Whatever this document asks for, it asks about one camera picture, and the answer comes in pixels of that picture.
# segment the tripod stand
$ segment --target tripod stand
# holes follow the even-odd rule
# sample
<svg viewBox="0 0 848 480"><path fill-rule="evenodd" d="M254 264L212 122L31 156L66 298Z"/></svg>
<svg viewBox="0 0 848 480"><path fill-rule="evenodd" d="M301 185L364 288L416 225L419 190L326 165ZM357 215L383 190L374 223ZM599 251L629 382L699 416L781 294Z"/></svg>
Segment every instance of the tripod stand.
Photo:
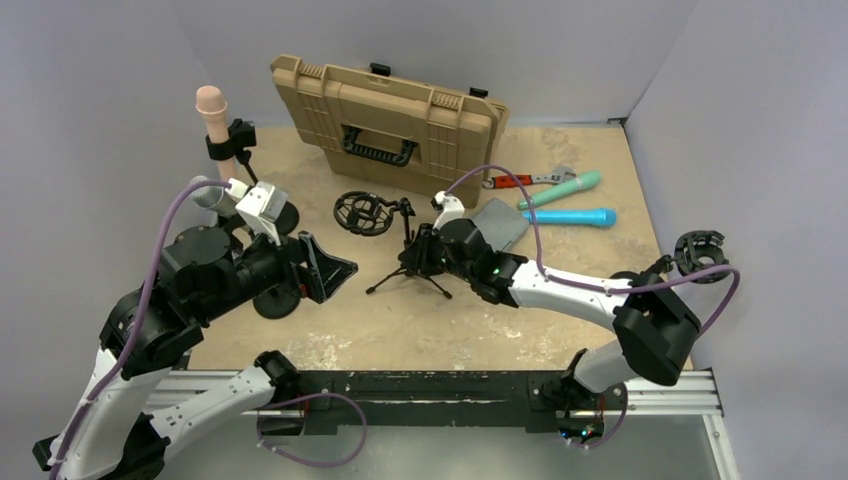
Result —
<svg viewBox="0 0 848 480"><path fill-rule="evenodd" d="M436 283L436 281L432 278L433 275L443 273L442 269L438 266L438 260L433 260L439 257L438 255L432 255L437 247L437 244L433 239L433 226L429 223L422 223L418 226L418 232L413 235L409 228L409 217L415 216L415 212L412 210L412 205L409 203L409 200L402 198L400 200L399 210L401 216L403 216L405 236L403 241L403 251L398 254L400 267L386 275L385 278L377 282L374 286L368 287L368 289L365 290L365 293L370 295L390 278L397 277L398 275L405 275L407 277L423 278L424 280L432 283L433 286L442 292L442 295L444 295L445 298L453 298L453 295L451 295L450 292L442 288L442 286Z"/></svg>

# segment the black clamp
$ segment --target black clamp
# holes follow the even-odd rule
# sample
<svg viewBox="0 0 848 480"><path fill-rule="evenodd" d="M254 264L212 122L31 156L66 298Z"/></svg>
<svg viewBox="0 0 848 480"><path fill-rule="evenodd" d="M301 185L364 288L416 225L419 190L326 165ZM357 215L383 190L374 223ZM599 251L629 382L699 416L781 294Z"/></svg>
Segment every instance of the black clamp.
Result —
<svg viewBox="0 0 848 480"><path fill-rule="evenodd" d="M730 262L724 258L724 252L721 250L722 243L724 243L724 235L714 230L696 230L686 233L677 240L674 256L663 255L646 272L656 275L669 273L677 264L677 271L685 276L715 265L727 265ZM730 272L714 273L694 280L692 283L715 283L728 275Z"/></svg>
<svg viewBox="0 0 848 480"><path fill-rule="evenodd" d="M249 122L245 122L240 118L233 120L233 123L227 127L230 138L223 143L212 143L209 140L209 135L206 135L206 149L209 151L209 158L217 162L229 160L236 157L239 164L243 165L247 174L253 183L258 183L259 179L250 168L250 157L253 153L250 150L245 150L247 147L255 147L256 142L256 127Z"/></svg>

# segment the microphone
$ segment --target microphone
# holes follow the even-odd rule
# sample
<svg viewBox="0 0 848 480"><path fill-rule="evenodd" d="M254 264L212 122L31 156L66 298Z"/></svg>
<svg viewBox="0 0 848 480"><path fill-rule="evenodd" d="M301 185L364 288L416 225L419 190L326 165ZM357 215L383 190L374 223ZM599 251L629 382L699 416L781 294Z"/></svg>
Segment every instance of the microphone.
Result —
<svg viewBox="0 0 848 480"><path fill-rule="evenodd" d="M206 132L211 143L224 143L230 139L227 130L227 101L218 87L206 85L197 89L195 108L206 122ZM227 181L236 176L236 162L233 158L216 161L221 180Z"/></svg>
<svg viewBox="0 0 848 480"><path fill-rule="evenodd" d="M209 180L209 177L198 175L191 179L189 185L194 185L205 180ZM202 187L191 192L190 198L198 207L213 211L224 218L230 218L238 214L235 200L227 195L224 187L218 185Z"/></svg>

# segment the white wall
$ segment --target white wall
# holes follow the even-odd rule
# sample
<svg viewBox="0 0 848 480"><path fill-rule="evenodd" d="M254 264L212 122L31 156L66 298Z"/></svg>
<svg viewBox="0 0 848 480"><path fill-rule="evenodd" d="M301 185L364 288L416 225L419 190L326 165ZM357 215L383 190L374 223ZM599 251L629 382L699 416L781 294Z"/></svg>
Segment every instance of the white wall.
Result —
<svg viewBox="0 0 848 480"><path fill-rule="evenodd" d="M839 0L700 0L626 127L664 249L714 228L743 272L695 352L743 478L848 469L846 25Z"/></svg>
<svg viewBox="0 0 848 480"><path fill-rule="evenodd" d="M174 195L214 171L207 79L165 0L3 2L0 65L0 478L43 479L33 442L70 418Z"/></svg>
<svg viewBox="0 0 848 480"><path fill-rule="evenodd" d="M268 65L385 63L487 89L513 122L627 116L696 0L173 0L209 77L245 118L289 122Z"/></svg>

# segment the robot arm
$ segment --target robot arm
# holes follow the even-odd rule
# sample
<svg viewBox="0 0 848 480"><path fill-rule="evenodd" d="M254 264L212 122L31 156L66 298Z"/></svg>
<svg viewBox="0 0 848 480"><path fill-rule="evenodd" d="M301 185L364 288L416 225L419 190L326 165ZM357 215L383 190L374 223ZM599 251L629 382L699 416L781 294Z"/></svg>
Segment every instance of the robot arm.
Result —
<svg viewBox="0 0 848 480"><path fill-rule="evenodd" d="M616 334L601 348L581 353L571 369L573 379L589 392L644 377L675 385L700 332L697 316L671 290L643 294L609 294L609 290L662 282L651 271L623 272L602 279L545 268L527 257L495 252L473 221L462 218L461 202L444 192L433 205L441 213L434 223L442 249L435 263L464 279L483 300L512 307L553 310L588 320ZM600 292L556 283L555 276L600 287Z"/></svg>
<svg viewBox="0 0 848 480"><path fill-rule="evenodd" d="M260 183L250 191L231 190L230 195L241 198L236 209L258 236L236 256L233 237L221 228L201 226L178 234L174 244L162 251L132 353L89 402L95 384L127 348L141 289L118 301L101 331L94 372L76 409L85 407L87 412L78 417L75 411L76 422L33 449L42 469L59 464L56 478L153 478L167 460L217 425L268 404L275 395L291 395L288 377L296 370L273 352L261 355L254 366L221 388L152 415L142 413L157 384L203 340L202 328L214 319L272 288L323 303L357 271L355 263L326 254L307 232L281 238L270 231L274 212L281 208L281 197L275 195L280 192L273 186ZM67 453L56 458L66 435Z"/></svg>

